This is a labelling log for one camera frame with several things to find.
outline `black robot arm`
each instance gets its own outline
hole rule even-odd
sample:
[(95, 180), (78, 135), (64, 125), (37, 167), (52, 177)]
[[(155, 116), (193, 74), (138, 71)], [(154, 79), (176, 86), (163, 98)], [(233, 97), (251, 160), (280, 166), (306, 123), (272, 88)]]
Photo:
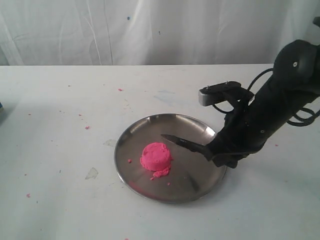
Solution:
[[(220, 110), (215, 104), (223, 101), (233, 106), (230, 112), (222, 111), (226, 114), (224, 127), (207, 145), (216, 166), (235, 168), (238, 160), (258, 152), (285, 123), (307, 126), (320, 115), (320, 111), (304, 108), (320, 96), (320, 45), (303, 40), (288, 44), (276, 57), (273, 69), (262, 74), (271, 71), (271, 77), (255, 96), (250, 88), (258, 78), (248, 89), (237, 82), (226, 82), (199, 91), (203, 106), (213, 105)], [(311, 117), (299, 117), (300, 110)]]

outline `metal plate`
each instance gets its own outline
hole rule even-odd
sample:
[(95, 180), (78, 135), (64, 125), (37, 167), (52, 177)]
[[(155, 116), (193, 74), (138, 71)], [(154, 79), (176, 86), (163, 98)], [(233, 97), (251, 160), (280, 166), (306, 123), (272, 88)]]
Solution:
[[(132, 124), (116, 144), (114, 161), (120, 178), (134, 192), (159, 202), (183, 203), (201, 198), (222, 180), (227, 167), (216, 167), (200, 153), (168, 142), (161, 134), (207, 144), (215, 132), (205, 123), (180, 114), (153, 115)], [(153, 142), (165, 143), (173, 161), (169, 175), (150, 180), (153, 172), (141, 166), (140, 157), (144, 147)]]

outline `pink play dough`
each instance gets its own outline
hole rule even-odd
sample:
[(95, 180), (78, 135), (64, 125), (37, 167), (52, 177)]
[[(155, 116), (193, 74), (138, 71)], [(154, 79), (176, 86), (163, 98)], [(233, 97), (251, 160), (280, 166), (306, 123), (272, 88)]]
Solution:
[(145, 169), (154, 171), (155, 178), (160, 178), (169, 174), (172, 160), (164, 143), (153, 142), (143, 149), (140, 163)]

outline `white table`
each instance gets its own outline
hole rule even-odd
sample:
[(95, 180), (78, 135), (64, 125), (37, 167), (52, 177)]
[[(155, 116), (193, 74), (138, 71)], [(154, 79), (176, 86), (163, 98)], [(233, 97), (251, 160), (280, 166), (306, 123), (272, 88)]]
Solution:
[[(136, 120), (179, 113), (219, 131), (224, 116), (201, 106), (198, 90), (247, 87), (269, 67), (0, 67), (0, 239), (319, 239), (319, 120), (286, 124), (217, 192), (187, 204), (144, 199), (115, 169), (115, 141)], [(85, 179), (92, 168), (96, 178)]]

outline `white fabric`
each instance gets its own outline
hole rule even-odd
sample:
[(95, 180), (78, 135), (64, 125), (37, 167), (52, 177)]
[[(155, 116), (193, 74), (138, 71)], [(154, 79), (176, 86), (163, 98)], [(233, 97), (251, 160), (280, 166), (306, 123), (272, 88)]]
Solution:
[(272, 63), (320, 0), (0, 0), (10, 65)]

